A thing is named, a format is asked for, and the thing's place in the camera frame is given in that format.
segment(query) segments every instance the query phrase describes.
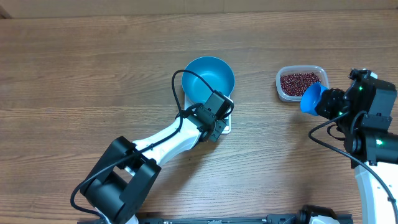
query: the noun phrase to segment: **red beans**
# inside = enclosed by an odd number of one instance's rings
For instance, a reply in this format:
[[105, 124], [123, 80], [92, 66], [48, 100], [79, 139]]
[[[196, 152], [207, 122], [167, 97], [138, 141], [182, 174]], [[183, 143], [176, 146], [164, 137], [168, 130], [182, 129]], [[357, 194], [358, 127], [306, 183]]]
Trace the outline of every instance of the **red beans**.
[[289, 96], [303, 96], [305, 90], [314, 83], [321, 83], [315, 73], [295, 73], [280, 78], [282, 91]]

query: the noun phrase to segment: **wood grain surface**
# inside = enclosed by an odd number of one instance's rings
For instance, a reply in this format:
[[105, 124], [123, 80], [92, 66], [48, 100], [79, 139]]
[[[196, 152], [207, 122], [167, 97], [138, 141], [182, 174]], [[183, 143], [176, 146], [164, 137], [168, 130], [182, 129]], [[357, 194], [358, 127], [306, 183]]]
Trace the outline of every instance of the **wood grain surface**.
[[49, 17], [126, 16], [148, 14], [203, 14], [395, 9], [398, 0], [0, 0], [9, 16]]
[[168, 162], [141, 212], [258, 217], [309, 203], [361, 223], [349, 160], [309, 140], [325, 119], [281, 102], [275, 76], [319, 65], [345, 90], [350, 68], [366, 67], [398, 84], [398, 11], [6, 19], [0, 30], [0, 223], [91, 218], [71, 208], [74, 187], [113, 139], [173, 121], [171, 75], [203, 55], [234, 70], [232, 132]]

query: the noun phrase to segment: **blue funnel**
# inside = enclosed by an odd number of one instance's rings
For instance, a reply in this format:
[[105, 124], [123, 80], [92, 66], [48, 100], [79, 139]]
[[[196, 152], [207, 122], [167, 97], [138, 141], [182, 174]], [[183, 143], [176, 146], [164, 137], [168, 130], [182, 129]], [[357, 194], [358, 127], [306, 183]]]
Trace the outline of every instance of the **blue funnel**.
[[324, 87], [319, 83], [312, 84], [304, 93], [300, 102], [300, 109], [303, 113], [309, 113], [314, 116], [318, 116], [315, 111], [315, 107], [318, 105], [323, 91], [328, 88]]

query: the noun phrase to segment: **blue bowl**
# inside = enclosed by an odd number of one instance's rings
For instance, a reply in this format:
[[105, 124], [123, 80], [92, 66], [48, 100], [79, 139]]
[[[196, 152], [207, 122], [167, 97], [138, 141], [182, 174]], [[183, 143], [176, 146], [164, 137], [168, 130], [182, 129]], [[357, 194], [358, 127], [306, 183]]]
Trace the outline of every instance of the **blue bowl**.
[[[214, 89], [229, 96], [235, 87], [235, 76], [231, 67], [216, 57], [200, 57], [185, 68], [201, 76]], [[208, 87], [196, 76], [184, 72], [182, 89], [194, 103], [206, 103], [211, 95]]]

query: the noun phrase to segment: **plastic container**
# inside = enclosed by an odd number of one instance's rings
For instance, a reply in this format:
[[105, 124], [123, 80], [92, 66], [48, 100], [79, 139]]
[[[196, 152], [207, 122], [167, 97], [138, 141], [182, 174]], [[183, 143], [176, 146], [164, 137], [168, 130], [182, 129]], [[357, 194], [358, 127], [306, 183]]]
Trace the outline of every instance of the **plastic container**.
[[284, 102], [300, 102], [302, 96], [289, 96], [282, 91], [282, 87], [280, 85], [280, 78], [284, 75], [290, 75], [293, 73], [309, 73], [313, 72], [318, 75], [319, 79], [321, 80], [321, 84], [327, 88], [329, 88], [329, 80], [328, 75], [319, 66], [316, 65], [293, 65], [287, 66], [279, 70], [278, 74], [276, 75], [276, 89], [278, 91], [278, 95], [280, 100]]

